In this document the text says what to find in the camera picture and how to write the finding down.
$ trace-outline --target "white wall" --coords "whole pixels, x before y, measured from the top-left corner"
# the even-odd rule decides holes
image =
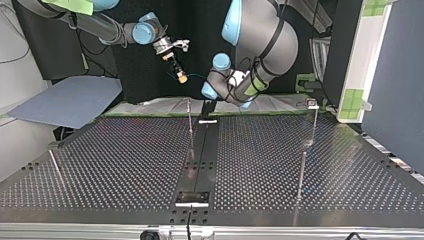
[[[11,5],[10,0],[0,2]],[[16,16],[4,7],[0,8],[19,27]],[[0,15],[0,62],[22,56],[27,48],[27,43]],[[0,181],[40,156],[46,151],[47,144],[54,141],[53,126],[3,115],[47,86],[31,53],[17,62],[0,64]]]

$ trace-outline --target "black cover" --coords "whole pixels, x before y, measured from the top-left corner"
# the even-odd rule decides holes
[[[12,1],[31,52],[45,80],[85,73],[75,31],[66,23],[40,17]]]

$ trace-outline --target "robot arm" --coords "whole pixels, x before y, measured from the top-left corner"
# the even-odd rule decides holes
[[[171,42],[171,38],[166,34],[166,27],[162,26],[154,13],[146,14],[137,23],[120,24],[101,13],[94,13],[92,16],[72,13],[67,9],[40,0],[18,0],[18,2],[37,15],[59,19],[68,23],[73,29],[79,28],[91,33],[106,45],[153,44],[156,54],[169,63],[180,83],[185,83],[188,79],[177,59],[175,48],[181,48],[187,52],[190,41]],[[94,0],[93,7],[95,11],[103,11],[115,7],[118,3],[119,0]]]
[[[229,83],[234,73],[230,58],[223,53],[216,55],[202,89],[204,96],[210,99],[219,96],[243,106],[292,67],[298,40],[293,27],[282,20],[283,12],[284,8],[274,0],[233,0],[222,36],[233,46],[243,47],[257,57],[251,63],[250,72],[233,86]]]

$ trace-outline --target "wire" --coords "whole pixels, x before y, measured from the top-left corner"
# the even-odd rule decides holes
[[[190,73],[190,74],[189,74],[189,75],[187,75],[187,76],[189,76],[189,77],[193,76],[193,77],[199,77],[199,78],[203,78],[203,79],[208,79],[207,77],[202,76],[202,75],[200,75],[200,74],[196,74],[196,73]]]
[[[170,74],[169,72],[167,72],[166,74],[168,74],[168,76],[172,77],[175,81],[178,81],[178,79],[176,77],[174,77],[174,75]]]
[[[6,63],[17,62],[17,61],[19,61],[19,60],[21,60],[21,59],[25,58],[25,57],[29,54],[29,50],[30,50],[30,49],[29,49],[29,47],[28,47],[24,55],[22,55],[22,56],[20,56],[20,57],[17,57],[17,58],[15,58],[15,59],[7,60],[7,61],[2,61],[2,62],[0,62],[0,64],[6,64]]]
[[[123,48],[127,48],[128,47],[128,36],[127,36],[127,33],[125,32],[125,29],[124,29],[124,27],[119,23],[119,22],[117,22],[116,20],[114,20],[114,19],[112,19],[112,18],[110,18],[109,16],[107,16],[107,15],[105,15],[105,14],[101,14],[104,18],[106,18],[106,19],[108,19],[110,22],[112,22],[114,25],[115,25],[115,27],[116,27],[116,30],[117,30],[117,35],[116,35],[116,37],[113,39],[113,40],[108,40],[108,41],[106,41],[106,40],[104,40],[104,42],[107,44],[107,45],[114,45],[114,44],[116,44],[119,40],[121,40],[121,39],[123,39],[123,41],[124,41],[124,43],[122,43],[121,44],[121,46],[123,47]]]
[[[12,6],[10,6],[10,5],[8,5],[8,4],[6,4],[6,3],[2,3],[2,2],[0,2],[0,7],[1,6],[3,6],[3,7],[6,7],[7,9],[9,9],[13,14],[15,14],[16,15],[16,12],[15,12],[15,10],[13,9],[13,7]],[[24,41],[26,41],[26,39],[25,39],[25,36],[19,31],[19,29],[15,26],[15,24],[13,24],[13,22],[12,22],[12,20],[10,20],[10,18],[4,13],[4,11],[3,10],[0,10],[0,13],[1,13],[1,15],[3,16],[3,18],[5,18],[6,19],[6,21],[10,24],[10,26],[16,31],[16,33],[24,40]],[[28,54],[30,53],[30,48],[29,48],[29,45],[28,45],[28,48],[27,48],[27,50],[26,50],[26,52],[22,55],[22,56],[20,56],[20,57],[17,57],[17,58],[14,58],[14,59],[11,59],[11,60],[6,60],[6,61],[1,61],[0,62],[0,64],[6,64],[6,63],[12,63],[12,62],[17,62],[17,61],[19,61],[19,60],[21,60],[21,59],[23,59],[23,58],[25,58],[26,56],[28,56]]]
[[[319,4],[320,4],[320,0],[318,0],[318,1],[317,1],[317,4],[316,4],[316,6],[315,6],[315,10],[314,10],[314,17],[312,18],[312,33],[311,33],[311,40],[312,40],[312,41],[313,41],[313,40],[314,40],[314,38],[315,38],[315,20],[316,20],[316,18],[317,18],[317,12],[318,12]],[[320,79],[320,78],[319,78],[319,76],[318,76],[318,72],[317,72],[317,68],[316,68],[316,66],[315,66],[315,60],[314,60],[314,59],[315,59],[315,51],[314,51],[312,48],[313,48],[313,47],[311,46],[312,66],[313,66],[313,68],[314,68],[314,72],[316,73],[316,74],[315,74],[315,77],[317,78],[316,80],[317,80],[317,81],[319,82],[319,84],[321,85],[322,92],[324,93],[324,96],[327,98],[328,102],[331,104],[331,107],[334,109],[334,111],[335,111],[336,113],[338,113],[336,106],[333,104],[333,102],[331,101],[331,99],[328,97],[327,92],[325,91],[324,83],[321,81],[321,79]]]
[[[191,218],[191,210],[192,207],[190,207],[190,213],[188,214],[188,219],[187,219],[187,240],[191,240],[191,231],[190,231],[190,218]]]
[[[353,239],[353,237],[357,237],[359,240],[367,240],[366,238],[362,238],[361,236],[359,236],[358,233],[355,233],[355,232],[349,234],[349,236],[347,236],[346,240],[351,240],[351,239]]]
[[[103,75],[106,75],[106,73],[107,73],[110,77],[119,78],[118,74],[116,74],[116,75],[112,74],[102,64],[96,62],[90,56],[87,55],[87,53],[86,53],[87,49],[84,47],[84,44],[82,43],[82,41],[81,41],[81,39],[79,37],[79,34],[80,34],[81,30],[80,29],[77,29],[75,32],[76,32],[77,37],[78,37],[78,42],[79,42],[79,45],[80,45],[81,52],[84,55],[84,57],[87,60],[87,62],[91,62],[94,65],[96,65],[97,67],[99,67],[100,69],[102,69],[103,70]],[[89,71],[90,71],[90,69],[87,69],[87,71],[84,73],[84,75],[87,75]]]
[[[84,48],[84,50],[85,51],[87,51],[88,53],[90,53],[91,55],[101,55],[101,54],[103,54],[105,51],[106,51],[106,49],[108,49],[110,46],[109,45],[107,45],[107,46],[105,46],[100,52],[97,52],[97,53],[95,53],[95,52],[92,52],[90,49],[88,49],[86,46],[85,46],[85,44],[83,43],[83,41],[81,40],[81,29],[77,29],[76,30],[77,31],[77,37],[78,37],[78,41],[80,42],[80,44],[81,44],[81,46],[82,46],[82,48]]]
[[[172,77],[175,81],[178,81],[178,79],[172,73],[167,72],[166,74],[168,74],[168,76]],[[193,77],[199,77],[199,78],[203,78],[203,79],[208,79],[207,77],[205,77],[203,75],[200,75],[200,74],[197,74],[197,73],[187,74],[187,77],[191,77],[191,76],[193,76]]]
[[[245,61],[249,61],[249,68],[250,68],[250,66],[252,65],[252,60],[249,58],[249,57],[245,57],[245,58],[243,58],[240,62],[239,62],[239,64],[237,65],[237,68],[239,68]]]

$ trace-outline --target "black perforated table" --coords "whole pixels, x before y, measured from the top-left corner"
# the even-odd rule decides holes
[[[313,114],[101,118],[0,184],[0,222],[424,228],[424,186]],[[180,192],[209,206],[176,207]]]

